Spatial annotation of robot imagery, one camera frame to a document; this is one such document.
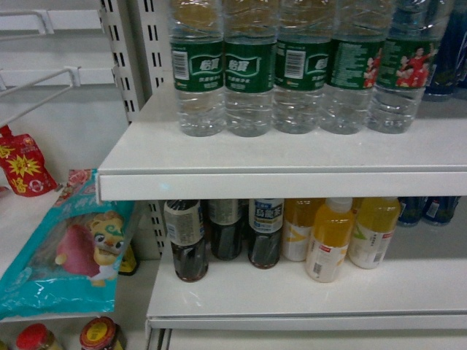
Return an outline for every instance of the green bottle label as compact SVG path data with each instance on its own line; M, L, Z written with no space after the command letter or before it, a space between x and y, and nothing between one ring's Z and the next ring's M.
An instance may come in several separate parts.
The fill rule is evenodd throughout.
M300 44L277 42L277 86L289 90L311 91L323 87L331 43Z
M333 39L327 83L337 88L365 90L373 87L384 42L346 42Z
M202 93L223 86L223 42L171 43L175 88Z
M240 93L265 93L273 87L275 44L225 43L225 86Z
M386 88L425 87L439 41L387 39L383 47L378 85Z

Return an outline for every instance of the yellow juice bottle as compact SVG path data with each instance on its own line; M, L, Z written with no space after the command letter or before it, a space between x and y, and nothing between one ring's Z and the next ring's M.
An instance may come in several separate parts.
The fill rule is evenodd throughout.
M327 198L318 209L306 254L306 272L319 282L339 275L354 224L351 198Z
M306 257L309 237L313 230L314 217L324 204L323 198L288 198L284 205L282 227L282 255L292 261Z
M350 240L349 258L361 268L375 268L383 260L401 212L397 197L365 198Z

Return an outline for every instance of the glass jar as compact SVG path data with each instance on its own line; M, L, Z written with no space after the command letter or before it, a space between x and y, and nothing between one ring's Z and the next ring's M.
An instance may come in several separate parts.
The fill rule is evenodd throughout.
M63 350L55 336L42 323L31 324L16 338L18 350Z
M82 350L125 350L126 339L120 326L109 317L97 317L81 331Z

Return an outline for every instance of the cartoon character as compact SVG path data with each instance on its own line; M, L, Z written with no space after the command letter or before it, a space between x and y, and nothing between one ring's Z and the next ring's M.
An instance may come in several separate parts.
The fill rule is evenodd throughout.
M70 273L84 275L93 286L114 279L114 263L123 248L123 218L116 211L97 214L83 225L68 227L56 249L55 263Z
M123 249L123 218L115 211L98 214L88 223L94 237L94 261L99 273L89 279L95 286L104 286L106 279L117 277L113 264Z

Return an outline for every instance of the white bottle label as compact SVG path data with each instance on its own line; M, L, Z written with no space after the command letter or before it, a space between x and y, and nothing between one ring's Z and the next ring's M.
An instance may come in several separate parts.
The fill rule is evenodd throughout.
M394 230L374 232L356 223L350 240L349 258L361 268L375 268L385 257Z
M316 281L332 282L341 270L346 253L347 245L326 246L312 236L306 256L306 272Z
M218 225L232 225L240 220L241 215L238 199L209 200L209 218Z
M259 233L274 233L282 227L283 199L250 199L249 223Z
M164 208L167 236L178 246L190 246L198 243L204 236L201 219L201 207L198 203L187 210Z
M282 254L292 261L305 260L311 232L312 227L295 226L285 220L282 230Z

